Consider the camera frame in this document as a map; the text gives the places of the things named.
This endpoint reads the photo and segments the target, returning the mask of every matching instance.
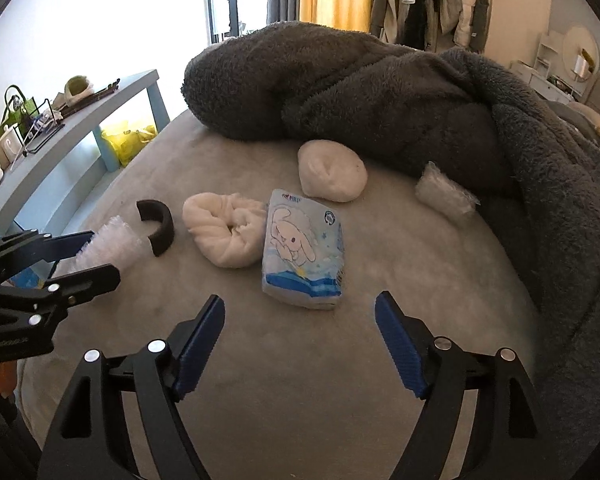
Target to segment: green handbag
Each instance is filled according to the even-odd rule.
[[[16,104],[17,95],[14,94],[10,99],[7,100],[7,95],[9,94],[9,90],[15,88],[18,94],[20,94],[22,104]],[[31,126],[31,118],[35,118],[39,115],[38,107],[36,106],[36,101],[32,97],[31,99],[27,99],[24,97],[22,90],[16,85],[10,85],[4,91],[4,112],[2,114],[2,123],[0,124],[0,137],[4,133],[4,127],[13,126],[14,124],[18,125],[18,129],[20,131],[20,136],[25,136],[29,131]]]

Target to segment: cartoon character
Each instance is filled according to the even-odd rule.
[[[283,260],[300,267],[307,261],[314,262],[315,253],[306,235],[290,221],[290,216],[291,211],[286,207],[280,207],[273,212],[271,243]]]

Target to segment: gray blanket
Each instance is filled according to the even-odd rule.
[[[490,60],[271,25],[194,58],[182,92],[232,139],[331,139],[478,194],[541,311],[535,384],[565,478],[600,440],[600,153]]]

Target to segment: wall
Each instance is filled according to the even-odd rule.
[[[586,0],[553,0],[549,27],[564,34],[575,23],[589,29],[600,50],[600,20]]]
[[[0,120],[12,83],[41,103],[73,75],[100,89],[151,68],[174,118],[186,63],[207,45],[204,0],[12,0],[0,17]],[[149,112],[143,95],[117,118]]]
[[[517,59],[533,64],[551,6],[552,0],[493,0],[485,55],[507,68]]]

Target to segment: silver screw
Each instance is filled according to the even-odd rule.
[[[446,337],[436,338],[434,344],[438,350],[449,350],[451,348],[451,341]]]
[[[93,363],[94,361],[97,361],[99,358],[100,358],[100,352],[98,352],[97,350],[89,350],[84,355],[84,360],[87,361],[88,363]]]
[[[165,348],[167,348],[167,343],[165,343],[162,339],[156,339],[155,341],[151,341],[147,345],[147,348],[149,349],[149,352],[153,354],[159,354]]]
[[[500,357],[502,357],[505,361],[515,361],[516,353],[511,348],[503,348],[500,350]]]

